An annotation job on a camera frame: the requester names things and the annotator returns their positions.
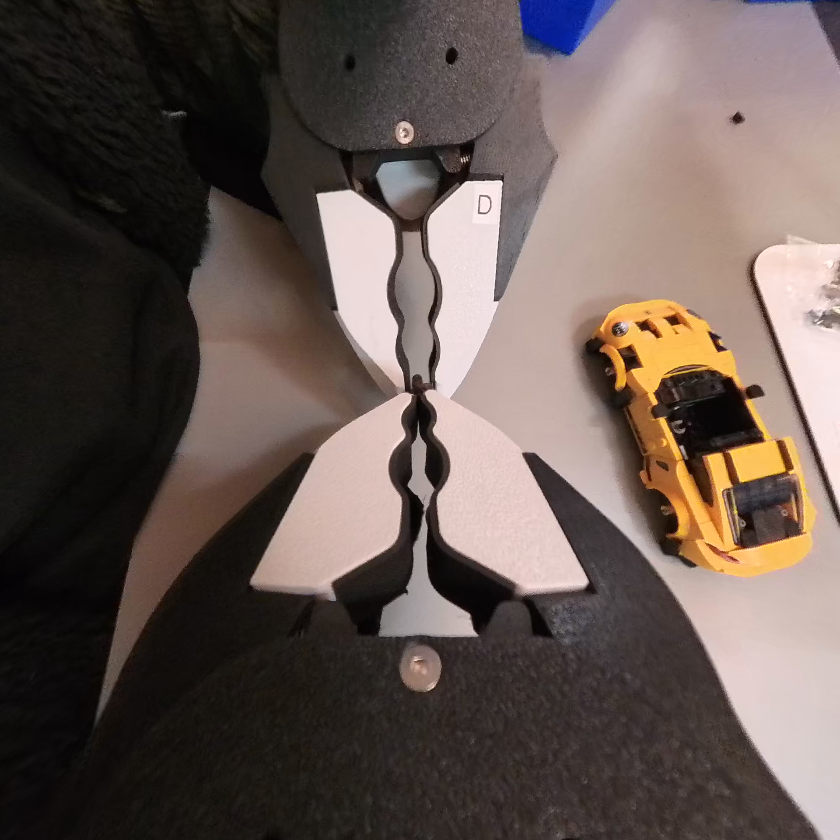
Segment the white book stand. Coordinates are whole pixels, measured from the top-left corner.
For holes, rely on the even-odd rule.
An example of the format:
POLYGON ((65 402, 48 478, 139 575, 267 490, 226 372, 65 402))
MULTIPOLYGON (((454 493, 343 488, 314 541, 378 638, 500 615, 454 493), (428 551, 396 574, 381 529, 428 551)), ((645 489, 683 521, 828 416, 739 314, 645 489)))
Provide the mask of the white book stand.
POLYGON ((808 324, 788 298, 785 244, 763 250, 752 282, 834 513, 839 512, 839 330, 808 324))

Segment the clear bag of small parts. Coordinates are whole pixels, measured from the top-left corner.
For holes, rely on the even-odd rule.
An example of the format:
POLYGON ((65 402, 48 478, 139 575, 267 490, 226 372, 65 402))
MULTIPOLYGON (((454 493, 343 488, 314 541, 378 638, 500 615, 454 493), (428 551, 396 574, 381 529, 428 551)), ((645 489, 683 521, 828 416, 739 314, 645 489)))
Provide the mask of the clear bag of small parts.
POLYGON ((785 242, 789 300, 805 321, 829 332, 839 330, 839 245, 789 234, 785 242))

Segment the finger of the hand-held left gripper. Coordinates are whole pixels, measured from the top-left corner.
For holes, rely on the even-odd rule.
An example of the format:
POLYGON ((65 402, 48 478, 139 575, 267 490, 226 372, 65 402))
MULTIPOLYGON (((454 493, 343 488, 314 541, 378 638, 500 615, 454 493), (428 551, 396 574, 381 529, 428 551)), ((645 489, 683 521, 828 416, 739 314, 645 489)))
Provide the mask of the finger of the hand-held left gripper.
POLYGON ((502 197, 501 178, 468 179, 423 220, 423 253, 435 282, 429 373, 446 397, 466 378, 496 314, 502 197))
POLYGON ((317 195, 334 296, 333 312, 371 378, 387 397, 406 391, 405 319, 396 299, 403 235, 396 217, 365 194, 317 195))

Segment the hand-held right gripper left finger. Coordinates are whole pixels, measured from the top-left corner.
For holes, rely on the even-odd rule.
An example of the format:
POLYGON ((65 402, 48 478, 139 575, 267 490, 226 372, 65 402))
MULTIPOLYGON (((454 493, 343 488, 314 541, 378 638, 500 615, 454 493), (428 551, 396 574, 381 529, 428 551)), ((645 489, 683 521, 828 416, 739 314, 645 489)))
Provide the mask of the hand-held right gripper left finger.
POLYGON ((417 399, 404 392, 342 427, 311 458, 263 552, 258 592, 341 604, 364 634, 413 574, 419 503, 413 474, 417 399))

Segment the person's dark clothing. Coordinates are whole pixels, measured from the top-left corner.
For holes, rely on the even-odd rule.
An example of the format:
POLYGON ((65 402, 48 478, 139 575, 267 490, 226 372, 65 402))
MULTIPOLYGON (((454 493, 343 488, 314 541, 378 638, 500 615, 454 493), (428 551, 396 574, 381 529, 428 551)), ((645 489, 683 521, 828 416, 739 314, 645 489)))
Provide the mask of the person's dark clothing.
POLYGON ((193 409, 211 184, 259 180, 277 2, 2 2, 2 838, 89 739, 193 409))

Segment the stacked blue plastic bins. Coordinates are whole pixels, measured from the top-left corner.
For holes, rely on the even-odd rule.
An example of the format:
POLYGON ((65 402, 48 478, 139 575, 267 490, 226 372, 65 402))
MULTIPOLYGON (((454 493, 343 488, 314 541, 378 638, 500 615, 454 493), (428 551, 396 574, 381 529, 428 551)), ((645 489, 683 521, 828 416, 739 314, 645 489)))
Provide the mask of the stacked blue plastic bins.
POLYGON ((520 1, 523 33, 541 45, 572 55, 615 1, 520 1))

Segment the yellow lego car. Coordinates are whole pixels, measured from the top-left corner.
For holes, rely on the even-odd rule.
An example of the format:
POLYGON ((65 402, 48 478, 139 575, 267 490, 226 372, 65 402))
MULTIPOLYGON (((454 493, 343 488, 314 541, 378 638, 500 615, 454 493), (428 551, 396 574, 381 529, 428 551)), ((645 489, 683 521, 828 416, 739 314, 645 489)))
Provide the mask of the yellow lego car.
POLYGON ((733 353, 709 323, 675 301, 627 303, 585 343, 604 363, 611 401, 642 457, 658 504, 663 553, 750 578, 801 562, 816 510, 792 437, 773 437, 733 353))

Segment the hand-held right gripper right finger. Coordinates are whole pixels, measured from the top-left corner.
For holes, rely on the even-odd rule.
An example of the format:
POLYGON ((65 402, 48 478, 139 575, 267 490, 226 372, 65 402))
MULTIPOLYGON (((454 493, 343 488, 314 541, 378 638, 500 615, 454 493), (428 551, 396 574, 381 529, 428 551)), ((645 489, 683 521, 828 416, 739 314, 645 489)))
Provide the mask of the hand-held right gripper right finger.
POLYGON ((502 603, 585 592, 590 580, 521 448, 436 390, 423 394, 427 570, 483 631, 502 603))

